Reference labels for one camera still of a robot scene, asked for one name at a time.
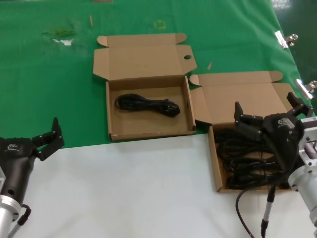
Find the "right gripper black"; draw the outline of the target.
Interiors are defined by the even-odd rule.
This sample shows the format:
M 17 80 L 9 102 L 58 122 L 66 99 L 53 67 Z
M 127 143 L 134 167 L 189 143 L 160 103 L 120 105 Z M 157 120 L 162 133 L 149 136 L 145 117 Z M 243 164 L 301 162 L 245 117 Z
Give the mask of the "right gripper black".
M 235 130 L 254 141 L 262 141 L 262 137 L 272 150 L 282 171 L 290 174 L 299 164 L 298 144 L 301 132 L 295 125 L 296 116 L 303 114 L 312 117 L 314 110 L 292 92 L 287 95 L 292 106 L 287 113 L 272 114 L 266 117 L 244 114 L 239 102 L 235 102 Z

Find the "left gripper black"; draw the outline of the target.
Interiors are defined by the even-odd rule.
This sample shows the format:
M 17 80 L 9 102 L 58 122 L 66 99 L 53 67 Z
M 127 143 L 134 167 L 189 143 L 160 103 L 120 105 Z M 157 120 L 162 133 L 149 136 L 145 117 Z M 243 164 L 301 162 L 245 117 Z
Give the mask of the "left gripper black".
M 57 118 L 53 119 L 50 132 L 32 139 L 1 138 L 0 168 L 5 175 L 1 195 L 23 201 L 36 156 L 44 161 L 62 146 L 64 146 L 64 139 Z

